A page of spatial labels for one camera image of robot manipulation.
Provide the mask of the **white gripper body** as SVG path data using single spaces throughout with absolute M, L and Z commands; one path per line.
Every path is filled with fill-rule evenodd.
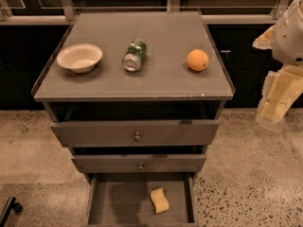
M 272 55 L 284 64 L 303 64 L 303 0 L 294 0 L 276 22 Z

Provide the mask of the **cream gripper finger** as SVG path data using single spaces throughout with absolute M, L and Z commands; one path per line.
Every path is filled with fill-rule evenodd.
M 269 71 L 262 88 L 256 121 L 275 124 L 303 94 L 303 66 L 284 64 L 277 72 Z
M 253 47 L 256 49 L 267 50 L 272 48 L 274 26 L 270 26 L 254 42 Z

